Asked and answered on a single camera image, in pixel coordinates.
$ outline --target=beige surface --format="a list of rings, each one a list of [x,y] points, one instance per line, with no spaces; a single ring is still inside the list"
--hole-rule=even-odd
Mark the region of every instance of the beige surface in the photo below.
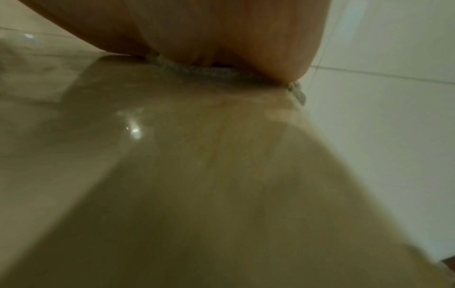
[[[34,40],[0,49],[0,287],[444,287],[284,88]]]

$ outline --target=marble floor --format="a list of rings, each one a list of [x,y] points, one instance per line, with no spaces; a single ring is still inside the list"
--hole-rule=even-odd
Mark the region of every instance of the marble floor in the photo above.
[[[455,254],[454,30],[452,0],[333,0],[320,51],[301,80],[305,110],[323,137],[433,260]],[[52,180],[47,185],[56,187],[68,185],[68,175],[52,175],[56,168],[51,159],[59,154],[46,153],[49,147],[60,155],[73,151],[74,143],[86,148],[71,164],[84,179],[70,187],[77,190],[94,185],[133,145],[125,140],[119,150],[113,135],[127,133],[128,139],[135,139],[142,133],[159,133],[138,128],[141,110],[135,103],[142,98],[136,93],[137,83],[129,82],[127,74],[103,79],[99,71],[116,65],[115,58],[99,60],[106,55],[19,2],[0,0],[0,156],[20,150],[31,159],[46,158],[40,167],[17,166],[16,191],[33,190],[27,185],[30,178]],[[92,97],[94,79],[105,81],[97,94],[114,97],[110,105],[101,105],[104,97]],[[121,81],[125,86],[112,85]],[[130,101],[115,98],[119,90],[131,93]],[[118,130],[120,124],[100,132],[106,128],[103,115],[119,107],[118,121],[126,121],[128,132]],[[180,106],[161,108],[185,111]],[[61,109],[68,115],[64,124],[55,121]],[[99,126],[89,125],[94,120]],[[89,131],[96,143],[67,135],[69,127]],[[35,137],[42,131],[55,132],[59,141],[55,135]],[[41,156],[34,153],[37,149]],[[8,161],[3,161],[3,169]],[[65,165],[59,162],[57,169],[64,171]],[[0,187],[12,185],[7,177],[2,175]],[[8,197],[14,202],[19,196]],[[59,197],[43,195],[28,205],[52,206],[53,213],[64,214],[64,203],[74,199]],[[4,208],[0,213],[19,215]],[[33,223],[38,216],[47,217],[24,217]],[[32,237],[33,225],[28,229]],[[14,253],[2,257],[16,257]]]

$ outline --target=tan marble slab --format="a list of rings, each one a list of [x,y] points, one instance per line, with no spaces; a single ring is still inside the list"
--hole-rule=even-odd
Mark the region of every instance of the tan marble slab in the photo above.
[[[283,87],[98,57],[0,53],[1,288],[445,286]]]

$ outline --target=floor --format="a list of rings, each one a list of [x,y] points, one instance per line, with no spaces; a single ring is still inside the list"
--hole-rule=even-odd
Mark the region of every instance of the floor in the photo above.
[[[33,89],[35,100],[58,102],[94,61],[84,53],[102,53],[15,0],[0,0],[0,8],[0,52],[11,55],[0,73],[14,71],[0,93]],[[301,81],[305,108],[330,145],[434,260],[455,254],[454,30],[452,0],[333,0],[320,51]],[[14,57],[10,41],[35,70]],[[60,42],[79,56],[53,58],[66,53]],[[57,69],[46,68],[46,57]],[[36,69],[42,77],[27,78]],[[21,113],[52,117],[26,108],[9,117],[20,122]]]

